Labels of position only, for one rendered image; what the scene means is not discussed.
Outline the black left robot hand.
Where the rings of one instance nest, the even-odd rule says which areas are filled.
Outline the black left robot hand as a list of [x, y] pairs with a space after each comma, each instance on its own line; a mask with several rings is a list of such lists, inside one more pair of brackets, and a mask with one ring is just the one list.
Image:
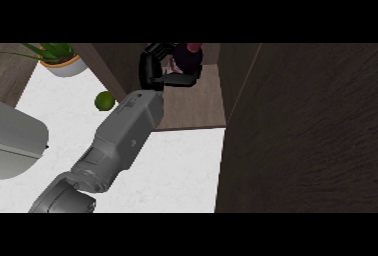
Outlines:
[[171, 56], [179, 43], [152, 43], [139, 61], [139, 80], [143, 90], [162, 91], [165, 86], [192, 87], [201, 77], [202, 62], [193, 75], [180, 73], [162, 73], [161, 61]]

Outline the dark red wine bottle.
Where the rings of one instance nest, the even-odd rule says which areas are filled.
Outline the dark red wine bottle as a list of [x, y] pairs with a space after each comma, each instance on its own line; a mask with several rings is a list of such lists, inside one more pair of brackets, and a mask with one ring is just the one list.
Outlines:
[[201, 43], [177, 44], [168, 61], [168, 73], [195, 74], [202, 62], [201, 46]]

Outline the pale grey appliance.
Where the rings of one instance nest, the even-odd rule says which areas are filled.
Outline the pale grey appliance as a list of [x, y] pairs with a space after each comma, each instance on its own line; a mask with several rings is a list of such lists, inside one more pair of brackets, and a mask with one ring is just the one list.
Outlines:
[[0, 180], [21, 175], [47, 149], [46, 124], [0, 102]]

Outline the brown wooden cabinet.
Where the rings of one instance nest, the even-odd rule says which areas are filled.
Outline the brown wooden cabinet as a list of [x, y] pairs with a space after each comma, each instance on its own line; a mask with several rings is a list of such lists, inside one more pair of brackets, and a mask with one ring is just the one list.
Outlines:
[[[139, 57], [148, 43], [72, 43], [105, 88], [121, 101], [140, 89]], [[202, 74], [190, 88], [164, 90], [158, 131], [224, 128], [260, 51], [260, 43], [205, 43]]]

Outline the dark brown cabinet door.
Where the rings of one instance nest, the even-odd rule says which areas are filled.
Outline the dark brown cabinet door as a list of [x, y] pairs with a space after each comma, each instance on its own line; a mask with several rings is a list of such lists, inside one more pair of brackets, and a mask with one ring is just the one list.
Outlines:
[[261, 45], [215, 210], [378, 213], [378, 44]]

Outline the green plant in white pot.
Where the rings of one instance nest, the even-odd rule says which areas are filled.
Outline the green plant in white pot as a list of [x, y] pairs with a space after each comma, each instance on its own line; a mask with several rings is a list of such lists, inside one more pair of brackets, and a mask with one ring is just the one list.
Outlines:
[[32, 55], [6, 51], [0, 51], [0, 54], [7, 53], [37, 60], [50, 73], [60, 78], [74, 77], [87, 69], [83, 58], [68, 43], [41, 43], [38, 46], [22, 43], [22, 46]]

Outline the green lime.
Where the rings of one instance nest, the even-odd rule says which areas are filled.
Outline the green lime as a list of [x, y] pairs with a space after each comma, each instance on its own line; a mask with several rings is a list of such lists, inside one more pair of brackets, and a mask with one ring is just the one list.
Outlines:
[[109, 111], [115, 105], [115, 99], [108, 91], [97, 94], [94, 99], [94, 106], [99, 111]]

